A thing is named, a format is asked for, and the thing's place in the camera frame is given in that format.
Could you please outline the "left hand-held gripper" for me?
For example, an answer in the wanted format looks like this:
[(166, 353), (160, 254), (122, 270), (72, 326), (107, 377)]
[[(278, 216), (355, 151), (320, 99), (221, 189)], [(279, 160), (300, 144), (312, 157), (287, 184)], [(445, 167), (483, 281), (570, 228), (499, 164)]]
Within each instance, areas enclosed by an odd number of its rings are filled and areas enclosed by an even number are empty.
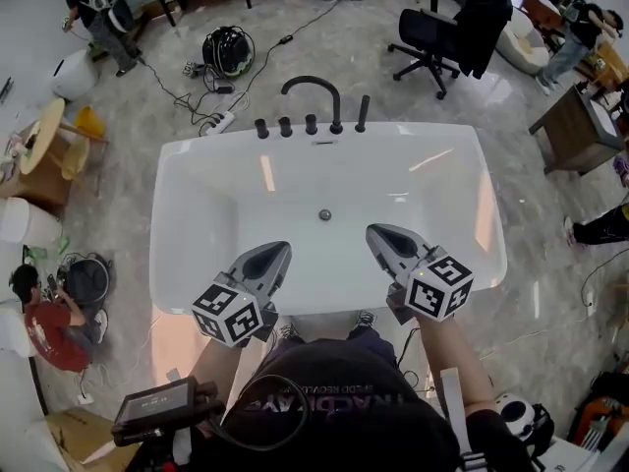
[(278, 320), (272, 297), (291, 260), (287, 241), (265, 243), (239, 256), (193, 303), (200, 332), (228, 347), (245, 347), (252, 337), (266, 342)]

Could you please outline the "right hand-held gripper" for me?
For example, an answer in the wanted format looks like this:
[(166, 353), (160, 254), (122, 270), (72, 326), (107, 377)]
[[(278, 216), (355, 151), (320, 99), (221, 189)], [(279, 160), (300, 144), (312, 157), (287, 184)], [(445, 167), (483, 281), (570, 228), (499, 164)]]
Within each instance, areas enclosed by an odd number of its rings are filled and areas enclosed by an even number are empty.
[(442, 247), (432, 248), (416, 232), (385, 223), (370, 224), (366, 241), (380, 268), (394, 280), (386, 303), (399, 324), (413, 313), (441, 323), (467, 303), (473, 273)]

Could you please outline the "person's left forearm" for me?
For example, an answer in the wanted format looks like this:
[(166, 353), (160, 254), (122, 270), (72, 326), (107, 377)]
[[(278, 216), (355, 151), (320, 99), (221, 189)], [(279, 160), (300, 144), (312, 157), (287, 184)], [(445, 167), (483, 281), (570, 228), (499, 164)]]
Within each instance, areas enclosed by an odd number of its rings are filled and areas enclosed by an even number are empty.
[(200, 384), (214, 382), (217, 398), (231, 409), (249, 376), (246, 347), (230, 348), (211, 338), (190, 372)]

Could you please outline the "white bathtub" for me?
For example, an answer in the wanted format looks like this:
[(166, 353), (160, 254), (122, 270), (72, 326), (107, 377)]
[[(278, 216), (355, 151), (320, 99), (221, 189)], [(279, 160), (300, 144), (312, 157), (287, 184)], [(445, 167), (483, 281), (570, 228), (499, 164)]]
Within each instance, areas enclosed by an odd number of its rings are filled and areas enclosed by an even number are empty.
[[(332, 218), (323, 222), (318, 212)], [(366, 228), (410, 229), (469, 267), (474, 288), (507, 271), (502, 223), (477, 133), (468, 125), (369, 122), (309, 136), (295, 127), (163, 146), (149, 249), (152, 303), (188, 314), (217, 273), (248, 250), (287, 241), (292, 261), (273, 302), (283, 315), (379, 308), (389, 285)]]

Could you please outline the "black hand shower wand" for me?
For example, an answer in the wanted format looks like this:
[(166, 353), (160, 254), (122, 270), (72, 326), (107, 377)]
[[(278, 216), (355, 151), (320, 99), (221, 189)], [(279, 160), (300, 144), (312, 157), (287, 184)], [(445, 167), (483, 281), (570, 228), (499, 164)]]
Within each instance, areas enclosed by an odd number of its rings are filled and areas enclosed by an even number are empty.
[(362, 96), (358, 121), (355, 125), (357, 133), (363, 133), (366, 130), (367, 116), (371, 104), (371, 97), (367, 94)]

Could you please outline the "black curved faucet spout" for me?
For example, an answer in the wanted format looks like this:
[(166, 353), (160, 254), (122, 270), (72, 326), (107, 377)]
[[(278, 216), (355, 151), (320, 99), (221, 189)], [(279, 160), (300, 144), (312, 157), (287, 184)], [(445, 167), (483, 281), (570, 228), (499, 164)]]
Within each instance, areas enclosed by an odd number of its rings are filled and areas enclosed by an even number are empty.
[(301, 84), (319, 86), (326, 89), (331, 94), (333, 117), (329, 131), (333, 135), (340, 135), (343, 132), (343, 126), (341, 122), (341, 96), (337, 87), (333, 83), (317, 76), (298, 76), (287, 81), (281, 87), (280, 93), (286, 95), (291, 88)]

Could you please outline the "white power strip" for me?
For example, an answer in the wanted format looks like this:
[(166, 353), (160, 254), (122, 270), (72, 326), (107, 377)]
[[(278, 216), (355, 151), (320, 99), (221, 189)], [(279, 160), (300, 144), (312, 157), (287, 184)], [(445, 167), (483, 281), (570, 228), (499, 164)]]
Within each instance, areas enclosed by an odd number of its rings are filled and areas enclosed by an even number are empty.
[(230, 111), (214, 113), (200, 125), (199, 136), (209, 137), (222, 134), (235, 120), (236, 116)]

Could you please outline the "black dome backpack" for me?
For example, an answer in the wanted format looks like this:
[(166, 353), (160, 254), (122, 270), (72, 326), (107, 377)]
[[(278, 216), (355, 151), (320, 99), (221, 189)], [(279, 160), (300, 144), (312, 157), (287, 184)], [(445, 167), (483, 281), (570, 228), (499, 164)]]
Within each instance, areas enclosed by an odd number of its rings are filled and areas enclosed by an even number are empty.
[(246, 74), (256, 57), (251, 36), (239, 26), (214, 29), (201, 47), (203, 64), (224, 78)]
[(98, 254), (65, 264), (64, 288), (80, 307), (101, 307), (111, 283), (110, 264)]

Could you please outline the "white dome backpack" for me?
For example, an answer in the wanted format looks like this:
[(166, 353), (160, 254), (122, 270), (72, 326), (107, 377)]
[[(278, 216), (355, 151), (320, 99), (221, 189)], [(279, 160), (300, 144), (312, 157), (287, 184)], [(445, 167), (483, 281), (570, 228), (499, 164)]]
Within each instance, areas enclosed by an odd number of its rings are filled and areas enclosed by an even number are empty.
[(532, 404), (508, 392), (499, 395), (495, 405), (511, 434), (525, 445), (533, 458), (547, 452), (554, 434), (554, 421), (543, 405)]

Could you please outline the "black office chair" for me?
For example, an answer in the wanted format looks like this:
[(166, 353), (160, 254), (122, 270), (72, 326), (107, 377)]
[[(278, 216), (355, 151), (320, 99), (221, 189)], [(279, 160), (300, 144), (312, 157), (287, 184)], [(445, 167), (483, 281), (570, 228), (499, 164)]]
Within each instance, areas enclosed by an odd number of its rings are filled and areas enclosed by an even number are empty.
[(449, 71), (453, 79), (460, 75), (460, 70), (456, 67), (459, 62), (455, 44), (457, 26), (455, 20), (434, 11), (405, 9), (398, 23), (403, 45), (390, 43), (387, 45), (387, 51), (403, 52), (414, 57), (416, 61), (393, 74), (393, 80), (399, 82), (403, 76), (426, 68), (438, 84), (436, 98), (438, 100), (445, 98), (447, 89), (441, 77), (442, 71)]

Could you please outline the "yellow bin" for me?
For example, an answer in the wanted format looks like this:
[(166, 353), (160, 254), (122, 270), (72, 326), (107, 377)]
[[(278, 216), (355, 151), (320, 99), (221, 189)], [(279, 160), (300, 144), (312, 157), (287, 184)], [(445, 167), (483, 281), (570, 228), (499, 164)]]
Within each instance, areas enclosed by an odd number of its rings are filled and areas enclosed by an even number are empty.
[(75, 117), (75, 127), (93, 135), (97, 139), (103, 140), (105, 138), (105, 123), (89, 106), (85, 106), (79, 110)]

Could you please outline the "brown wooden cabinet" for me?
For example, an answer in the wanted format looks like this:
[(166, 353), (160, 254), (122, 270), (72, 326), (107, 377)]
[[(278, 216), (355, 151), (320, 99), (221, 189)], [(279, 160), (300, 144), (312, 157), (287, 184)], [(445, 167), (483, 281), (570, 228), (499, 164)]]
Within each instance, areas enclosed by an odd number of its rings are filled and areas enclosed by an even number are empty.
[(61, 162), (68, 142), (57, 130), (57, 134), (37, 167), (28, 175), (20, 172), (23, 154), (11, 155), (17, 141), (10, 140), (5, 150), (0, 150), (0, 199), (22, 198), (53, 214), (59, 213), (67, 204), (70, 182), (62, 177)]

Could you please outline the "brown cardboard box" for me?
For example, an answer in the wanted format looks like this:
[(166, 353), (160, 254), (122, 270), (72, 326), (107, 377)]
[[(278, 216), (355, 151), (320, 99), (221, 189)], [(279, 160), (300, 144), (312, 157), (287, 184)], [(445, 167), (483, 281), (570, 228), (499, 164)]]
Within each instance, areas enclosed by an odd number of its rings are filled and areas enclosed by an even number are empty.
[(113, 423), (81, 407), (50, 414), (45, 421), (69, 472), (126, 472), (140, 447), (117, 446)]

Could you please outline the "black jacket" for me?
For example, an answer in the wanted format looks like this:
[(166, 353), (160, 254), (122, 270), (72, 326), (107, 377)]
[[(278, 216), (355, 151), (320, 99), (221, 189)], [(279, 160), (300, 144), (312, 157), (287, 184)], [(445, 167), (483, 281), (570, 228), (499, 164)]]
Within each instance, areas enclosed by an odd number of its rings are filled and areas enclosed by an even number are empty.
[(466, 0), (454, 18), (456, 61), (462, 74), (482, 78), (512, 14), (511, 0)]

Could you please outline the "round wooden table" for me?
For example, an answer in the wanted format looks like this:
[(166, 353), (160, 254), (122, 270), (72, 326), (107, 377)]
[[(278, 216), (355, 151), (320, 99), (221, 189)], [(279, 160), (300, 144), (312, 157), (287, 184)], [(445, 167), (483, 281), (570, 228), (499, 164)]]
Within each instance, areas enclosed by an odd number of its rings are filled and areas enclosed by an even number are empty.
[(45, 156), (62, 122), (65, 105), (63, 98), (56, 98), (40, 112), (34, 144), (30, 152), (24, 154), (20, 160), (22, 174), (30, 174)]

